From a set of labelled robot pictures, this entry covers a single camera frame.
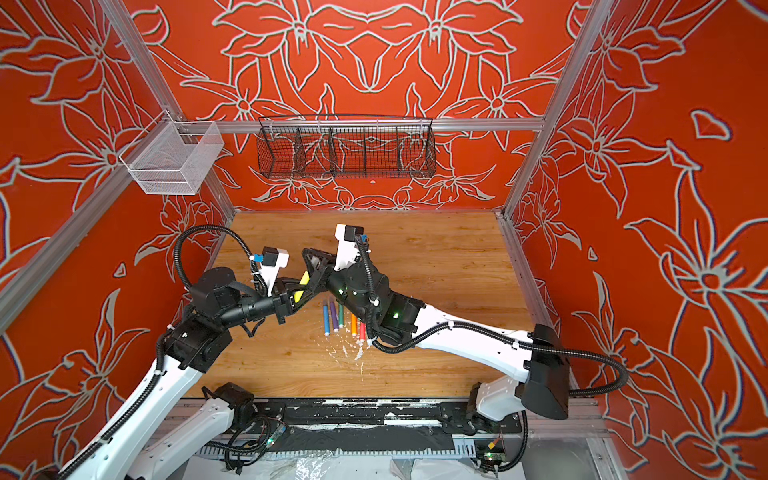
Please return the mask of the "yellow marker pen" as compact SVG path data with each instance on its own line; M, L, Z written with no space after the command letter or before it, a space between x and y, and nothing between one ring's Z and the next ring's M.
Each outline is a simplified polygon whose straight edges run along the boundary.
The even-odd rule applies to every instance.
M295 303L298 303L301 301L301 298L304 294L304 288L309 284L309 281L310 281L310 274L308 271L305 271L299 281L299 287L293 293L293 299Z

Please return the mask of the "purple marker pen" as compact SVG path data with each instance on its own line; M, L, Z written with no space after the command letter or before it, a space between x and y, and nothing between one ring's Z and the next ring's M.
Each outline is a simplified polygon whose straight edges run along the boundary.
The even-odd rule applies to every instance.
M339 331L339 321L335 301L329 301L330 319L333 332Z

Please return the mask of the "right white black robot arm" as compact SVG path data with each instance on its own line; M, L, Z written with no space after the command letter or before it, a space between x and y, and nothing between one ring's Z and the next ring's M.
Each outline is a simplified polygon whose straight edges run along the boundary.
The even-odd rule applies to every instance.
M397 355L421 348L449 353L491 367L502 378L481 384L475 411L500 421L527 410L540 417L565 420L569 402L614 392L629 380L626 367L605 354L566 349L553 328L538 324L531 331L505 330L465 320L391 289L387 276L358 251L337 256L306 248L302 257L309 287L327 291L367 328L369 343ZM604 385L573 389L570 362L596 362L614 372Z

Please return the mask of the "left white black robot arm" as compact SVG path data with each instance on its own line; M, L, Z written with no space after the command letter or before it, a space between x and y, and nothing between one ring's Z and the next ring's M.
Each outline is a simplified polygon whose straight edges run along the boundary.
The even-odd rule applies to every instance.
M156 358L126 404L88 445L45 479L166 479L201 447L228 430L241 434L254 424L269 428L253 395L227 384L207 394L204 405L156 443L152 435L185 391L206 373L242 327L255 334L274 315L279 321L308 299L310 280L280 278L277 267L255 263L254 284L238 282L225 267L206 271L196 283L186 281L192 302L181 322L156 343Z

